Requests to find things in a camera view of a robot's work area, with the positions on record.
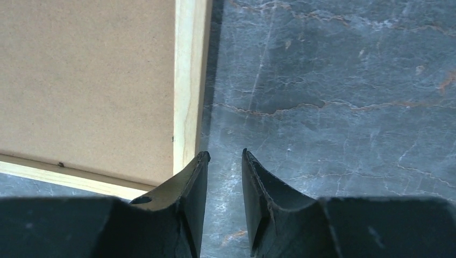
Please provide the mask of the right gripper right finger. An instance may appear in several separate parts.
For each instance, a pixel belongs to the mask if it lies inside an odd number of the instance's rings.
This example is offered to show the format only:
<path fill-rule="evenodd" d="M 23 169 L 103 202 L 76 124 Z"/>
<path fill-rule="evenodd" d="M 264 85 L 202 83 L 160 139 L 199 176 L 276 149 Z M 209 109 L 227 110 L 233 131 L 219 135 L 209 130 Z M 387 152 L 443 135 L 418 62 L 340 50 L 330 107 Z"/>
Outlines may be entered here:
<path fill-rule="evenodd" d="M 434 197 L 311 198 L 242 153 L 252 257 L 455 257 L 455 206 Z"/>

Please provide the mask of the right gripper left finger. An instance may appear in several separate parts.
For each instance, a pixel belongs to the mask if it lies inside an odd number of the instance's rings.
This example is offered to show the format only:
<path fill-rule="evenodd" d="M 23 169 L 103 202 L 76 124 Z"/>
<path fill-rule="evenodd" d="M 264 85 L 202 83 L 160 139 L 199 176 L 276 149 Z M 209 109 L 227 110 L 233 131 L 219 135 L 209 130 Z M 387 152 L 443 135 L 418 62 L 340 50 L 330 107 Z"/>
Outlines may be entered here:
<path fill-rule="evenodd" d="M 199 257 L 210 154 L 125 202 L 117 197 L 1 199 L 1 257 Z"/>

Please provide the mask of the wooden picture frame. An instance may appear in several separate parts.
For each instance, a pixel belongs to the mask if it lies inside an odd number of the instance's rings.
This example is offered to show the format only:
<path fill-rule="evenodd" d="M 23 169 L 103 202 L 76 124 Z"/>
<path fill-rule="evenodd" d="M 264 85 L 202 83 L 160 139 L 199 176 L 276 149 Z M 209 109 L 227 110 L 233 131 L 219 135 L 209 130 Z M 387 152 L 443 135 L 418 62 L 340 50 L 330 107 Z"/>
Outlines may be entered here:
<path fill-rule="evenodd" d="M 199 148 L 212 1 L 174 3 L 172 176 L 190 162 Z M 1 173 L 125 199 L 136 198 L 161 184 L 142 184 L 2 153 Z"/>

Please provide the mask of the brown backing board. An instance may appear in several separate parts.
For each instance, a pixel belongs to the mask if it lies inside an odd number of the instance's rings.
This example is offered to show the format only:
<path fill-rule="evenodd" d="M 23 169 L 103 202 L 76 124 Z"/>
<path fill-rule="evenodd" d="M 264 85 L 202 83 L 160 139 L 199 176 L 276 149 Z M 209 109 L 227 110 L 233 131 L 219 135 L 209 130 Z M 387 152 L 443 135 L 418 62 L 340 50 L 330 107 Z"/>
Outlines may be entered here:
<path fill-rule="evenodd" d="M 1 153 L 173 173 L 174 1 L 1 1 Z"/>

